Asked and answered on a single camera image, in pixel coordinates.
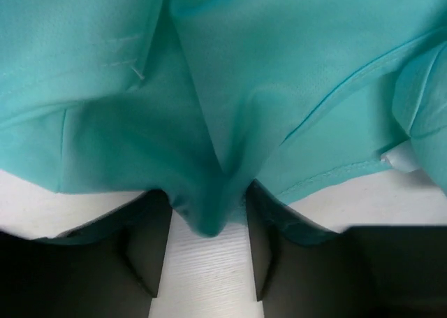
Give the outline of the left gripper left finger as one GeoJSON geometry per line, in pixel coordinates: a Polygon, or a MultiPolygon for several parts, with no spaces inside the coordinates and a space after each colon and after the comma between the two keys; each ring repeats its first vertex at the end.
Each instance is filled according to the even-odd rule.
{"type": "Polygon", "coordinates": [[[57,238],[1,232],[2,317],[148,317],[172,217],[159,190],[57,238]]]}

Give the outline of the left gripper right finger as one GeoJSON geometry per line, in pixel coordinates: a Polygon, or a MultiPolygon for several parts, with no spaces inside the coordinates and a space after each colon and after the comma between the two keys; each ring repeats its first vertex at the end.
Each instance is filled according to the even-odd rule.
{"type": "Polygon", "coordinates": [[[445,226],[324,229],[259,182],[245,194],[266,317],[445,317],[445,226]]]}

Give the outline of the teal t shirt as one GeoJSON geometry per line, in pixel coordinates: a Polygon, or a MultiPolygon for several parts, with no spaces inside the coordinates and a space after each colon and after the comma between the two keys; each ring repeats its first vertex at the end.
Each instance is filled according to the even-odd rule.
{"type": "Polygon", "coordinates": [[[412,157],[446,188],[446,0],[1,0],[1,169],[217,235],[412,157]]]}

